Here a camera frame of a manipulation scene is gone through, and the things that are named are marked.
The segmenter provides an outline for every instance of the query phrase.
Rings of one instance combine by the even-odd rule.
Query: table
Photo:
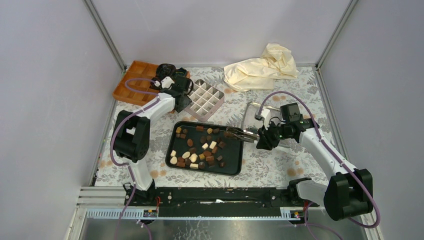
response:
[[[284,90],[302,99],[310,108],[317,123],[326,136],[333,141],[331,128],[326,111],[315,80],[314,70],[310,66],[298,67],[298,79],[276,80],[273,90],[255,90],[236,92],[223,82],[222,67],[187,67],[191,79],[195,82],[203,79],[205,82],[225,93],[224,104],[206,123],[240,127],[247,103],[261,103],[272,92]],[[279,107],[294,103],[287,95],[274,95],[267,105]],[[308,113],[300,106],[305,118]],[[131,181],[126,167],[115,166],[109,155],[110,140],[118,113],[122,110],[134,111],[139,106],[118,101],[113,114],[112,124],[106,137],[104,149],[99,157],[95,186],[122,186]],[[272,151],[258,150],[253,143],[244,143],[242,167],[236,176],[217,175],[170,168],[165,164],[165,154],[170,142],[174,124],[178,121],[197,122],[185,111],[167,113],[150,128],[150,147],[145,156],[150,175],[157,187],[278,187],[285,188],[290,180],[303,177],[312,178],[315,182],[328,184],[327,177],[314,158],[294,140],[288,141],[289,149],[274,149]],[[122,159],[115,155],[118,162]]]

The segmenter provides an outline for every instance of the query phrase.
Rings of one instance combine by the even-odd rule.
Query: yellow cloth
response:
[[[232,89],[266,90],[274,88],[274,79],[296,79],[292,51],[277,44],[268,43],[260,58],[251,58],[224,67],[224,82]]]

